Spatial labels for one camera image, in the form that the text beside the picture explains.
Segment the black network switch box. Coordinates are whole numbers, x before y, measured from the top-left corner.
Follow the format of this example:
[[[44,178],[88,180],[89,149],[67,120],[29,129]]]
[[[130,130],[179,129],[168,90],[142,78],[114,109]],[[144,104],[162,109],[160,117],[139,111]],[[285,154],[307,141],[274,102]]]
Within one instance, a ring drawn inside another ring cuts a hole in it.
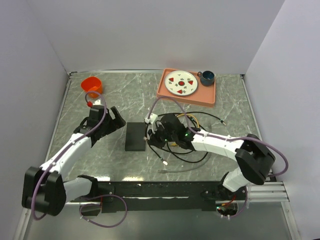
[[[142,152],[146,150],[145,124],[143,122],[128,122],[126,125],[126,152]]]

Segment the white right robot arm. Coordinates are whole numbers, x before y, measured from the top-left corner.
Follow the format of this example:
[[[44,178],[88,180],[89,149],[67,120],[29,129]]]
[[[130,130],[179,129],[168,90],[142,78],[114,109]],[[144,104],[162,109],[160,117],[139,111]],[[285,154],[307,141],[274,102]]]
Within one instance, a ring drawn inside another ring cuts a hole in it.
[[[248,184],[263,185],[275,162],[273,153],[253,134],[240,138],[213,134],[185,126],[173,113],[162,118],[151,113],[144,122],[146,139],[151,146],[162,148],[173,142],[185,150],[214,153],[234,160],[237,168],[228,172],[218,187],[219,195],[226,200]]]

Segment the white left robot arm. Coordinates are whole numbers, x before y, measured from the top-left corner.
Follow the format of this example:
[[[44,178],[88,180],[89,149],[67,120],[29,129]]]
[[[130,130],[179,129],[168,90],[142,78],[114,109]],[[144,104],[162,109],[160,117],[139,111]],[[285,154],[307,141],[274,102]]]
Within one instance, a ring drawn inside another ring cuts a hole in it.
[[[21,205],[34,212],[57,216],[65,204],[84,197],[94,201],[99,195],[99,181],[92,176],[65,178],[76,161],[101,138],[124,127],[126,121],[118,109],[94,104],[89,115],[77,126],[68,142],[40,167],[30,167],[24,175]]]

